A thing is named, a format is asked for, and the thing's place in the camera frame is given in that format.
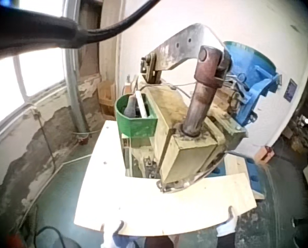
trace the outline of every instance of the window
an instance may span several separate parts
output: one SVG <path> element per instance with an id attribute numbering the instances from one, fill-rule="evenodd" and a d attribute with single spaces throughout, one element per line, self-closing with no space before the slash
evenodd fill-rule
<path id="1" fill-rule="evenodd" d="M 24 103 L 11 57 L 0 60 L 0 121 Z"/>
<path id="2" fill-rule="evenodd" d="M 20 0 L 20 8 L 62 16 L 63 0 Z M 33 51 L 19 55 L 26 94 L 34 94 L 64 79 L 60 48 Z"/>

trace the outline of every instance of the white glove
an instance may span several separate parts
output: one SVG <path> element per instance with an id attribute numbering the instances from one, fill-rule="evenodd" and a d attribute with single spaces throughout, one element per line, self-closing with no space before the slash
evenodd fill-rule
<path id="1" fill-rule="evenodd" d="M 236 232 L 238 216 L 232 206 L 229 206 L 228 208 L 228 215 L 229 218 L 227 219 L 227 221 L 223 222 L 216 228 L 217 237 L 225 236 Z"/>
<path id="2" fill-rule="evenodd" d="M 132 246 L 132 242 L 138 239 L 138 237 L 118 234 L 124 227 L 124 224 L 124 221 L 119 220 L 110 220 L 104 223 L 103 244 L 101 248 L 127 248 Z"/>

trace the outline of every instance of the metal rod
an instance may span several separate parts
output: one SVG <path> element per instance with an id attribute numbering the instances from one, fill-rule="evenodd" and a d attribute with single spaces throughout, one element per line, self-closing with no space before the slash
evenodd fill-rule
<path id="1" fill-rule="evenodd" d="M 207 116 L 216 90 L 201 83 L 195 85 L 190 107 L 182 126 L 184 134 L 189 137 L 197 137 L 200 134 L 202 123 Z"/>
<path id="2" fill-rule="evenodd" d="M 67 0 L 65 3 L 64 17 L 78 22 L 80 0 Z M 82 101 L 78 90 L 77 62 L 78 53 L 73 49 L 63 49 L 63 68 L 67 84 L 68 101 L 71 106 L 71 115 L 78 132 L 88 132 L 88 124 L 85 119 Z"/>

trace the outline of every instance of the green bucket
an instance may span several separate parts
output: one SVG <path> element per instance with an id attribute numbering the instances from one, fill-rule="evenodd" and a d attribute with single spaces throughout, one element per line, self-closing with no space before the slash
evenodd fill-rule
<path id="1" fill-rule="evenodd" d="M 128 105 L 129 96 L 130 95 L 121 96 L 115 103 L 116 120 L 119 132 L 130 138 L 154 136 L 158 119 L 152 106 L 149 104 L 146 95 L 142 94 L 142 97 L 144 103 L 148 106 L 148 118 L 128 118 L 123 114 Z"/>

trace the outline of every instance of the concrete floor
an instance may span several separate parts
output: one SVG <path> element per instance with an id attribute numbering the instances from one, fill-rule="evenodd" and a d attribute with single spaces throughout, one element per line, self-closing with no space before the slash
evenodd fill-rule
<path id="1" fill-rule="evenodd" d="M 78 147 L 66 161 L 90 154 L 96 139 L 93 137 L 88 145 Z M 302 178 L 302 167 L 307 161 L 281 141 L 275 149 L 280 157 L 273 158 L 268 167 L 258 169 L 266 199 L 239 219 L 236 247 L 294 247 L 290 218 L 308 216 L 308 191 Z M 54 226 L 82 248 L 100 247 L 103 242 L 102 233 L 73 223 L 88 161 L 89 158 L 83 159 L 62 168 L 37 202 L 38 229 Z M 51 247 L 56 238 L 54 231 L 46 230 L 37 238 L 37 248 Z M 208 248 L 216 247 L 216 243 L 216 230 L 212 227 L 180 235 L 178 247 Z"/>

